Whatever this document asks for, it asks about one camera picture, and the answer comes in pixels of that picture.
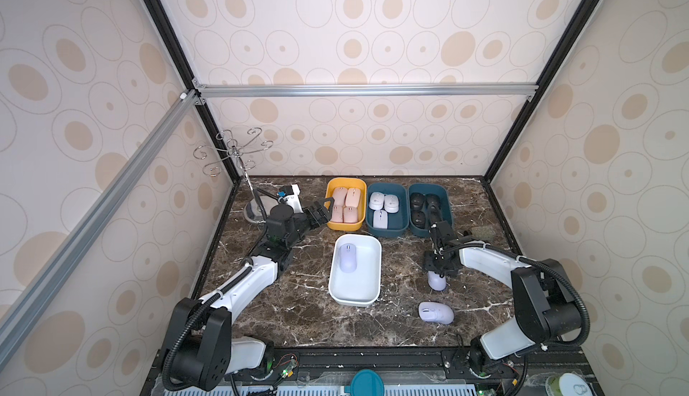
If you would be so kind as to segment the white mouse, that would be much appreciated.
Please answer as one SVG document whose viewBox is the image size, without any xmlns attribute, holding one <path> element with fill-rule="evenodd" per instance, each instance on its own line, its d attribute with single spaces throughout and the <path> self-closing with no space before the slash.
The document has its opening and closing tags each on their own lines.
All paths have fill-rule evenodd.
<svg viewBox="0 0 689 396">
<path fill-rule="evenodd" d="M 382 210 L 385 206 L 385 194 L 375 191 L 369 198 L 369 208 L 373 211 Z"/>
<path fill-rule="evenodd" d="M 386 194 L 384 196 L 383 209 L 389 214 L 396 214 L 400 209 L 400 201 L 397 195 Z"/>
<path fill-rule="evenodd" d="M 372 224 L 375 229 L 387 230 L 389 227 L 389 213 L 384 209 L 374 211 Z"/>
</svg>

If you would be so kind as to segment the purple mouse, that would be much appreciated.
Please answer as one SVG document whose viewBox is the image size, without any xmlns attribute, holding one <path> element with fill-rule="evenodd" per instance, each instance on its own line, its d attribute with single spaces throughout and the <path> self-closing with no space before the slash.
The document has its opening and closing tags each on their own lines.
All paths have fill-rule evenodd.
<svg viewBox="0 0 689 396">
<path fill-rule="evenodd" d="M 454 312 L 446 304 L 436 302 L 421 302 L 418 314 L 422 321 L 449 325 L 454 322 Z"/>
<path fill-rule="evenodd" d="M 357 248 L 353 243 L 344 243 L 339 247 L 339 268 L 344 273 L 353 273 L 357 269 Z"/>
<path fill-rule="evenodd" d="M 443 292 L 447 288 L 447 279 L 436 272 L 429 271 L 427 274 L 429 287 L 438 292 Z"/>
</svg>

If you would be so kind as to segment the white storage box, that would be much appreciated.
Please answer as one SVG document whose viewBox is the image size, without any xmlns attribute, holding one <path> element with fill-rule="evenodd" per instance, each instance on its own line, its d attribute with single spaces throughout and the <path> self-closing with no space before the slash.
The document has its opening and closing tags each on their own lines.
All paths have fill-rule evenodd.
<svg viewBox="0 0 689 396">
<path fill-rule="evenodd" d="M 339 268 L 339 247 L 353 243 L 357 248 L 357 269 L 344 273 Z M 337 238 L 330 268 L 328 293 L 341 306 L 369 307 L 380 296 L 382 247 L 380 241 L 364 234 L 343 234 Z"/>
</svg>

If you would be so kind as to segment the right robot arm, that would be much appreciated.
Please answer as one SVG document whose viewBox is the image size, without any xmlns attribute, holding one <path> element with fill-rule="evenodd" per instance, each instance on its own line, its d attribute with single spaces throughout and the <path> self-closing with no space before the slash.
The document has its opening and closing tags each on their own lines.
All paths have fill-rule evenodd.
<svg viewBox="0 0 689 396">
<path fill-rule="evenodd" d="M 552 344 L 579 347 L 588 340 L 590 312 L 559 261 L 535 261 L 472 236 L 460 237 L 446 221 L 431 225 L 429 236 L 432 250 L 423 256 L 426 271 L 443 278 L 476 270 L 512 291 L 514 316 L 471 341 L 468 365 L 478 376 L 491 374 L 513 355 Z"/>
</svg>

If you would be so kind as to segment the yellow storage box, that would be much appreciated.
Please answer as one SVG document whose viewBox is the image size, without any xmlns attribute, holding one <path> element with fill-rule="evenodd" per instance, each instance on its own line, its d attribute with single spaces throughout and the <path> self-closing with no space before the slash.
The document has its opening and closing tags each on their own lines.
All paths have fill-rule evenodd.
<svg viewBox="0 0 689 396">
<path fill-rule="evenodd" d="M 328 227 L 332 230 L 336 231 L 345 231 L 345 232 L 355 232 L 356 230 L 359 230 L 362 225 L 364 224 L 365 220 L 365 214 L 366 214 L 366 209 L 367 209 L 367 184 L 358 178 L 345 178 L 345 177 L 338 177 L 332 179 L 328 183 L 327 187 L 327 192 L 326 192 L 326 198 L 327 199 L 333 199 L 332 198 L 332 193 L 333 190 L 336 187 L 346 187 L 346 188 L 358 188 L 362 191 L 362 197 L 361 201 L 359 204 L 359 207 L 357 208 L 359 210 L 359 221 L 356 224 L 337 224 L 337 223 L 332 223 L 331 220 L 328 222 Z"/>
</svg>

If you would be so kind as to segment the pink mouse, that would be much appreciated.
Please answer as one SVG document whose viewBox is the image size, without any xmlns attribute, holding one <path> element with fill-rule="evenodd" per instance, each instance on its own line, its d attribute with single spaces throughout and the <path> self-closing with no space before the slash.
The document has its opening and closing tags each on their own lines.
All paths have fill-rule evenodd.
<svg viewBox="0 0 689 396">
<path fill-rule="evenodd" d="M 359 221 L 359 210 L 357 207 L 343 208 L 343 223 L 356 224 Z"/>
<path fill-rule="evenodd" d="M 359 207 L 362 197 L 362 191 L 358 188 L 349 188 L 346 193 L 346 199 L 344 200 L 344 205 L 348 208 Z"/>
<path fill-rule="evenodd" d="M 340 205 L 334 205 L 332 209 L 332 223 L 342 224 L 344 223 L 344 207 Z"/>
<path fill-rule="evenodd" d="M 347 195 L 348 195 L 348 188 L 336 187 L 332 193 L 334 205 L 337 207 L 344 207 L 346 205 Z"/>
</svg>

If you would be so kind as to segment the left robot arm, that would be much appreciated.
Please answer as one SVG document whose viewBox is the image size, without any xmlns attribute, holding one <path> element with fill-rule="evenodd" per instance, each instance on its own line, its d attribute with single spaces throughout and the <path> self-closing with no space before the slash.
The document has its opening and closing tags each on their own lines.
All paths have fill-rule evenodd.
<svg viewBox="0 0 689 396">
<path fill-rule="evenodd" d="M 211 391 L 228 374 L 269 369 L 268 345 L 251 337 L 233 338 L 233 324 L 265 288 L 292 262 L 292 249 L 308 232 L 332 218 L 332 198 L 315 201 L 301 213 L 286 203 L 273 207 L 265 233 L 243 261 L 243 267 L 212 292 L 179 301 L 173 309 L 159 356 L 165 390 L 189 387 Z"/>
</svg>

